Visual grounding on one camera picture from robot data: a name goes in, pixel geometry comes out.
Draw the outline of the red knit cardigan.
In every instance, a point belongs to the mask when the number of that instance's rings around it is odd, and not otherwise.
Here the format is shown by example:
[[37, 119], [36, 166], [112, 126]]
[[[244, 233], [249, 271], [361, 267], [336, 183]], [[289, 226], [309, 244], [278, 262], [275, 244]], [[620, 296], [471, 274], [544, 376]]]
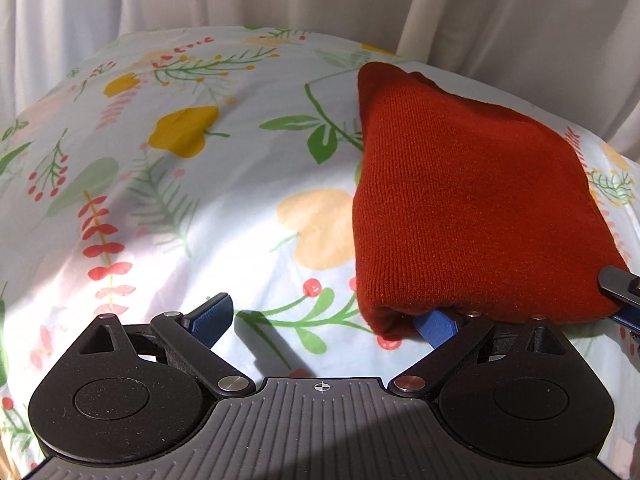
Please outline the red knit cardigan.
[[567, 140], [386, 63], [363, 66], [358, 96], [357, 298], [378, 336], [439, 309], [558, 324], [617, 311], [598, 276], [624, 259]]

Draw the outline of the white curtain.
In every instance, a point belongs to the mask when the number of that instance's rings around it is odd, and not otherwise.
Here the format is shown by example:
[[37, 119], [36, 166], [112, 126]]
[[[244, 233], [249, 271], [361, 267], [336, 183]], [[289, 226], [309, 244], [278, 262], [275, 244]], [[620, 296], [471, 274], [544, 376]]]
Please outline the white curtain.
[[123, 34], [215, 25], [359, 41], [510, 92], [639, 156], [639, 0], [1, 0], [1, 115]]

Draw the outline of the floral bed sheet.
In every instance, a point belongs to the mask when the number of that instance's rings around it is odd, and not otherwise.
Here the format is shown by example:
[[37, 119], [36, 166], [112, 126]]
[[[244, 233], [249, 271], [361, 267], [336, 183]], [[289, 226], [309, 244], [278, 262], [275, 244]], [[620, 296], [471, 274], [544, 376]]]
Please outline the floral bed sheet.
[[390, 379], [428, 345], [356, 296], [357, 74], [393, 55], [285, 28], [123, 36], [1, 126], [1, 474], [42, 459], [32, 392], [95, 316], [217, 292], [247, 375]]

